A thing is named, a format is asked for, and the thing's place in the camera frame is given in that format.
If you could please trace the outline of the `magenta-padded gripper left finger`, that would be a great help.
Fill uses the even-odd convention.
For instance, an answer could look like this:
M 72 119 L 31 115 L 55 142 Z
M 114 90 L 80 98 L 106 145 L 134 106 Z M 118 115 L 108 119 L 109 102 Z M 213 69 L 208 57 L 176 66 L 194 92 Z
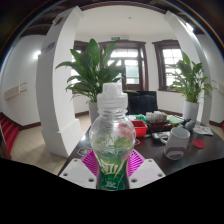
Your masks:
M 95 189 L 99 174 L 98 162 L 92 150 L 81 159 L 73 158 L 60 177 L 84 188 Z

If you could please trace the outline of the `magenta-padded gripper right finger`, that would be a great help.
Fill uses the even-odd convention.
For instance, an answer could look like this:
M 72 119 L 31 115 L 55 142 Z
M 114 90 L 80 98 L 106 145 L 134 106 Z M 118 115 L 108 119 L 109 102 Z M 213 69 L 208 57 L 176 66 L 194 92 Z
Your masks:
M 128 159 L 128 185 L 130 189 L 140 188 L 165 177 L 164 172 L 152 159 L 145 159 L 135 149 Z

